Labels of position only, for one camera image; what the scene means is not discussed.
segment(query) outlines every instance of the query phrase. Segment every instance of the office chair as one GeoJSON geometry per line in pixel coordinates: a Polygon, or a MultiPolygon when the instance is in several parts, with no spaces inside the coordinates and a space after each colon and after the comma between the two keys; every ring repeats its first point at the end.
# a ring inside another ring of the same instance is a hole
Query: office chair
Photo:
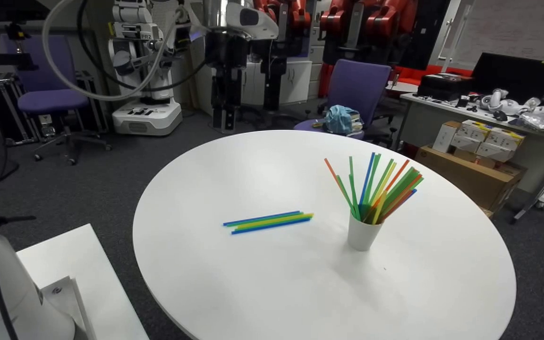
{"type": "MultiPolygon", "coordinates": [[[[2,42],[10,54],[18,54],[18,46],[12,44],[6,37],[2,37],[2,42]]],[[[57,67],[65,74],[67,80],[76,80],[76,71],[74,71],[74,61],[72,54],[69,48],[69,42],[65,37],[52,37],[52,55],[57,61],[57,67]]],[[[80,116],[80,110],[89,106],[89,99],[69,89],[50,69],[44,48],[42,48],[42,38],[33,37],[21,44],[25,54],[31,54],[33,63],[36,69],[33,71],[19,71],[19,82],[25,89],[25,95],[19,97],[18,105],[19,110],[29,118],[35,135],[40,137],[38,127],[35,125],[35,118],[38,116],[52,116],[61,123],[61,131],[55,139],[48,140],[36,154],[35,159],[42,161],[42,154],[67,144],[67,159],[70,165],[78,163],[78,142],[82,144],[97,144],[104,146],[110,150],[110,144],[101,140],[99,135],[95,133],[72,133],[70,127],[65,123],[70,112],[76,114],[82,129],[84,122],[80,116]]]]}
{"type": "MultiPolygon", "coordinates": [[[[371,65],[341,59],[331,76],[331,91],[327,108],[341,105],[348,106],[361,114],[365,123],[363,135],[352,135],[352,139],[369,140],[375,144],[393,144],[392,133],[373,127],[382,116],[378,116],[376,108],[380,99],[388,88],[392,69],[386,65],[371,65]]],[[[303,122],[295,127],[295,131],[318,131],[314,127],[314,120],[303,122]]]]}

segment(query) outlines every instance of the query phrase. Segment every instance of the white cup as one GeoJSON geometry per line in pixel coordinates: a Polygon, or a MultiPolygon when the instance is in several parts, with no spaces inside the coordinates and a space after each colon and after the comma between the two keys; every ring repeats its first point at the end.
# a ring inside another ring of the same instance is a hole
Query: white cup
{"type": "Polygon", "coordinates": [[[348,246],[356,252],[369,252],[382,225],[367,225],[350,214],[348,246]]]}

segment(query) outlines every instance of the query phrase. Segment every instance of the white round table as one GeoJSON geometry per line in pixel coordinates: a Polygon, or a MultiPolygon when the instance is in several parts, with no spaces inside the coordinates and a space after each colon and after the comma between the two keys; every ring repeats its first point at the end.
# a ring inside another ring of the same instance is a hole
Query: white round table
{"type": "Polygon", "coordinates": [[[439,174],[378,235],[346,248],[348,205],[324,159],[361,182],[371,152],[320,133],[222,139],[172,161],[135,216],[140,271],[163,310],[203,340],[497,340],[514,312],[511,254],[439,174]],[[312,212],[307,225],[233,237],[225,222],[312,212]]]}

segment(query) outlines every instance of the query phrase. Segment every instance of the purple chair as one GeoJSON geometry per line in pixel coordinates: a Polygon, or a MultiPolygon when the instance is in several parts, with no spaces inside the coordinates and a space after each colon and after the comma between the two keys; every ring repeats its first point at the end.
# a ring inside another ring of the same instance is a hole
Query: purple chair
{"type": "MultiPolygon", "coordinates": [[[[2,37],[2,42],[10,54],[18,54],[18,46],[12,44],[6,37],[2,37]]],[[[50,44],[52,44],[52,55],[57,61],[57,67],[61,69],[65,78],[76,80],[76,69],[74,69],[74,61],[72,61],[72,54],[70,54],[67,38],[65,37],[52,37],[50,44]]],[[[38,127],[35,127],[35,118],[52,116],[53,120],[57,120],[61,123],[59,135],[55,139],[48,140],[35,154],[35,159],[42,161],[44,159],[42,154],[46,150],[52,150],[52,148],[61,146],[61,144],[67,144],[67,157],[69,157],[70,165],[78,163],[78,148],[76,148],[78,142],[97,144],[97,146],[104,146],[106,150],[110,150],[110,146],[104,140],[101,140],[99,135],[95,135],[95,133],[72,133],[65,125],[65,120],[69,118],[69,114],[76,114],[80,125],[84,129],[80,110],[89,106],[89,99],[84,97],[82,93],[69,89],[53,74],[53,71],[50,69],[46,55],[44,55],[42,38],[33,37],[29,40],[25,40],[23,52],[31,54],[31,59],[36,65],[36,69],[18,72],[21,86],[25,89],[25,95],[18,103],[19,110],[33,123],[36,137],[40,137],[40,135],[38,135],[38,127]]]]}
{"type": "MultiPolygon", "coordinates": [[[[386,91],[392,69],[386,65],[371,65],[341,59],[333,71],[327,108],[342,105],[361,114],[365,133],[354,139],[384,142],[392,146],[392,133],[375,129],[373,122],[380,120],[376,108],[386,91]]],[[[303,122],[295,131],[320,131],[314,120],[303,122]]]]}

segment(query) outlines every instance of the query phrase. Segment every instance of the monitor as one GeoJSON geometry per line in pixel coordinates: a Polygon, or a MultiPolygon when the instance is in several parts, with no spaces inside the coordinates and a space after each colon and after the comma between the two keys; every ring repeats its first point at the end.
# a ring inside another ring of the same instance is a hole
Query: monitor
{"type": "Polygon", "coordinates": [[[544,97],[544,63],[535,59],[482,54],[473,78],[482,95],[507,89],[520,103],[544,97]]]}
{"type": "Polygon", "coordinates": [[[38,0],[0,0],[0,21],[44,21],[48,14],[38,0]]]}

